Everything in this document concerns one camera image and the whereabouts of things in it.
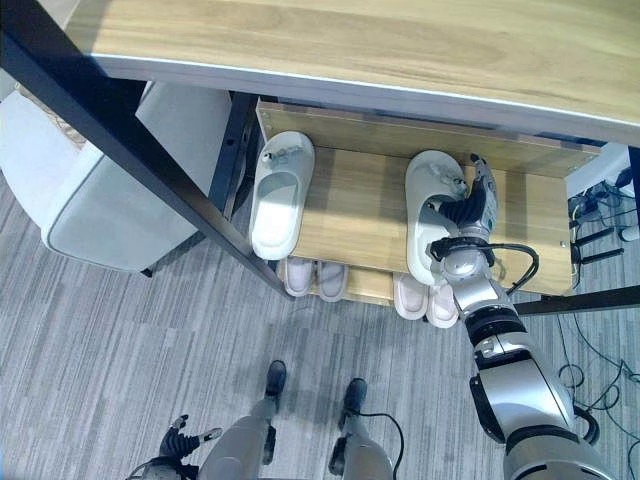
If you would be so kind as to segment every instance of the white chair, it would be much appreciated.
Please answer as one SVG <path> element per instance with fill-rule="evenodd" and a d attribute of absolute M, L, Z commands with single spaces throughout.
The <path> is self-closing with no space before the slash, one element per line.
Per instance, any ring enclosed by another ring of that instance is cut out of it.
<path fill-rule="evenodd" d="M 147 86 L 136 115 L 208 194 L 231 100 L 225 91 Z M 0 169 L 54 252 L 140 272 L 195 227 L 87 142 L 80 151 L 20 93 L 0 103 Z"/>

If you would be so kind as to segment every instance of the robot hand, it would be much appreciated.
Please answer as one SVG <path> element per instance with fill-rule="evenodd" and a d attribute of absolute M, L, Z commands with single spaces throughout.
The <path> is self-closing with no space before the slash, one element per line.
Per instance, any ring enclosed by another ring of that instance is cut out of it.
<path fill-rule="evenodd" d="M 202 443 L 218 438 L 222 435 L 221 428 L 212 428 L 200 435 L 185 436 L 179 433 L 182 428 L 187 424 L 189 415 L 181 415 L 176 418 L 169 426 L 169 430 L 165 433 L 162 442 L 160 443 L 161 457 L 171 457 L 175 460 L 181 460 L 187 455 L 191 454 Z"/>
<path fill-rule="evenodd" d="M 139 465 L 127 477 L 141 478 L 142 480 L 196 480 L 198 467 L 195 465 L 182 465 L 182 460 L 190 455 L 196 448 L 204 442 L 214 440 L 222 435 L 221 428 L 212 428 L 200 435 L 188 436 L 180 433 L 180 430 L 187 424 L 189 415 L 181 415 L 176 418 L 169 430 L 165 433 L 160 443 L 158 456 L 146 463 Z M 144 469 L 140 477 L 135 474 Z"/>

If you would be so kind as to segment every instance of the black metal frame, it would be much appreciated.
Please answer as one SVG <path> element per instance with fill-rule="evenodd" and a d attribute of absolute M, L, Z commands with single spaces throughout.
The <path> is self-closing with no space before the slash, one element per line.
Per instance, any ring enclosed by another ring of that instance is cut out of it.
<path fill-rule="evenodd" d="M 236 191 L 242 182 L 243 165 L 247 162 L 247 150 L 251 132 L 256 128 L 258 96 L 249 93 L 233 94 L 229 121 L 220 146 L 216 171 L 209 190 L 209 199 L 225 218 L 231 218 Z"/>
<path fill-rule="evenodd" d="M 36 0 L 0 0 L 0 64 L 51 109 L 207 237 L 289 297 L 275 273 L 228 221 L 255 130 L 256 96 L 236 93 L 209 198 L 134 112 L 145 82 L 107 77 L 84 56 Z M 640 219 L 640 149 L 630 147 Z M 640 306 L 640 286 L 521 303 L 521 315 Z"/>
<path fill-rule="evenodd" d="M 114 80 L 36 0 L 0 0 L 0 65 L 120 167 L 282 295 L 282 281 L 134 115 L 144 82 Z"/>

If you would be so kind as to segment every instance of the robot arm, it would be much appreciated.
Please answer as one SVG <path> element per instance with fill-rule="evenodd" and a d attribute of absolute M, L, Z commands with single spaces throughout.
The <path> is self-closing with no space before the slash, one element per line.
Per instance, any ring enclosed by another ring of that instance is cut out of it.
<path fill-rule="evenodd" d="M 470 387 L 480 424 L 506 444 L 507 480 L 612 480 L 597 452 L 575 433 L 569 392 L 491 278 L 487 241 L 497 216 L 495 181 L 483 159 L 472 159 L 471 194 L 438 210 L 457 224 L 459 236 L 434 242 L 430 253 L 441 262 L 474 348 L 478 374 Z"/>

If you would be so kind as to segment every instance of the white slipper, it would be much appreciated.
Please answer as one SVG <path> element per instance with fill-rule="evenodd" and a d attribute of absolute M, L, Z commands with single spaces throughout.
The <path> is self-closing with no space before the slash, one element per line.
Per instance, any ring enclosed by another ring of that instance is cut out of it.
<path fill-rule="evenodd" d="M 311 290 L 313 281 L 313 260 L 299 257 L 287 257 L 284 263 L 284 288 L 294 297 L 303 297 Z"/>
<path fill-rule="evenodd" d="M 393 274 L 393 305 L 398 315 L 407 320 L 419 320 L 427 313 L 428 303 L 426 285 L 408 273 Z"/>
<path fill-rule="evenodd" d="M 295 248 L 314 164 L 313 144 L 299 132 L 279 133 L 262 149 L 249 230 L 259 257 L 280 260 Z"/>
<path fill-rule="evenodd" d="M 349 267 L 342 263 L 318 262 L 318 293 L 325 302 L 342 300 L 347 293 Z"/>
<path fill-rule="evenodd" d="M 458 307 L 453 299 L 451 285 L 429 287 L 427 320 L 434 327 L 453 327 L 458 321 Z"/>
<path fill-rule="evenodd" d="M 425 285 L 444 283 L 440 264 L 432 262 L 427 247 L 457 231 L 456 225 L 436 213 L 444 198 L 462 200 L 466 193 L 464 174 L 458 162 L 443 152 L 429 150 L 416 155 L 405 174 L 407 199 L 407 265 L 416 280 Z"/>

